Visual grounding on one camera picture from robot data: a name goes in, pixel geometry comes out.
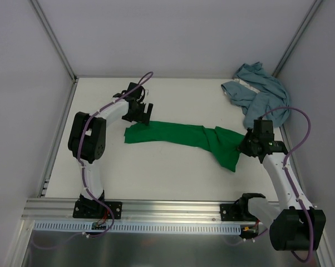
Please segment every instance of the white tabletop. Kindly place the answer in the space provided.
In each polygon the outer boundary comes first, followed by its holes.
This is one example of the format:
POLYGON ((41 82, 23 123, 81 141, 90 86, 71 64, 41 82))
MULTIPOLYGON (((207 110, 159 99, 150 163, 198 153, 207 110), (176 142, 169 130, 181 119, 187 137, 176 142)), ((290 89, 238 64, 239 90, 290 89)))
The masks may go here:
MULTIPOLYGON (((78 198, 82 189, 76 159, 67 148, 72 121, 79 111, 92 112, 127 89, 136 78, 81 78, 79 80, 46 197, 78 198)), ((223 94, 228 80, 153 78, 144 87, 144 102, 154 104, 151 120, 220 126, 241 134, 244 115, 223 94)), ((109 126, 106 150, 100 158, 101 179, 107 199, 232 201, 244 192, 264 194, 277 201, 273 184, 258 159, 241 155, 237 171, 222 168, 214 156, 197 147, 168 142, 125 144, 125 128, 118 120, 109 126)), ((275 139, 281 140, 279 129, 275 139)))

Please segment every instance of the white wall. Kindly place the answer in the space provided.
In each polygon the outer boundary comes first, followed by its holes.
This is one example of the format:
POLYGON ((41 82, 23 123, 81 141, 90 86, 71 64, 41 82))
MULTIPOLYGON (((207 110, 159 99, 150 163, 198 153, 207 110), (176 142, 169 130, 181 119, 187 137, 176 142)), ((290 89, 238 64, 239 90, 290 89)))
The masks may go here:
POLYGON ((0 266, 71 87, 28 1, 0 0, 0 266))
POLYGON ((77 75, 270 73, 313 0, 40 0, 77 75))
MULTIPOLYGON (((311 117, 311 135, 296 159, 307 196, 326 213, 335 254, 335 0, 323 3, 279 78, 293 106, 311 117)), ((292 113, 286 128, 295 145, 305 134, 306 122, 292 113)))

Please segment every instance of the green fabric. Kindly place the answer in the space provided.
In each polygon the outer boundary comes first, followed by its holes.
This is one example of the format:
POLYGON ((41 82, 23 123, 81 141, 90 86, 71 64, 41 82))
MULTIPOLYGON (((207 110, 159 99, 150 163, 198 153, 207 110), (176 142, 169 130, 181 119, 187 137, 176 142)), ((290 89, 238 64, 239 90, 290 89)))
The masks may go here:
POLYGON ((243 135, 216 127, 205 128, 198 125, 150 121, 148 126, 137 123, 125 130, 127 144, 167 141, 186 146, 200 147, 211 152, 222 167, 235 172, 240 152, 237 147, 243 135))

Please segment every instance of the crumpled blue fabric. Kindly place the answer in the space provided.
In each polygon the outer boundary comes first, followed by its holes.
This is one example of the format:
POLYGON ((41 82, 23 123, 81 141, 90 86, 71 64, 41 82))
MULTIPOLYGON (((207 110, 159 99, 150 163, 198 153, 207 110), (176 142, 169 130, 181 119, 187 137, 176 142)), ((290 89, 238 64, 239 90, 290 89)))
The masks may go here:
MULTIPOLYGON (((242 108, 245 128, 253 128, 254 120, 276 107, 290 106, 290 97, 281 82, 268 74, 260 62, 243 64, 233 78, 239 78, 260 92, 256 93, 237 82, 226 82, 222 89, 230 97, 231 103, 242 108)), ((266 118, 280 127, 288 118, 290 110, 276 110, 266 118)))

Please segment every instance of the gray floor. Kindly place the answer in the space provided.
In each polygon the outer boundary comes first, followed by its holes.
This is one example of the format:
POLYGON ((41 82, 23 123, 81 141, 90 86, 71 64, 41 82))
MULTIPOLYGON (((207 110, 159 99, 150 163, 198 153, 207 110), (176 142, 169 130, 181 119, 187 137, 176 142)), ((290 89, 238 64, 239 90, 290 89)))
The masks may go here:
MULTIPOLYGON (((65 241, 72 233, 35 231, 34 235, 36 244, 51 246, 65 241)), ((249 241, 238 246, 231 245, 239 240, 239 237, 235 236, 218 235, 109 233, 102 238, 90 240, 77 236, 57 250, 42 251, 31 247, 23 266, 311 267, 318 265, 316 260, 312 260, 309 264, 299 263, 289 251, 274 251, 268 235, 261 237, 255 243, 249 241)))

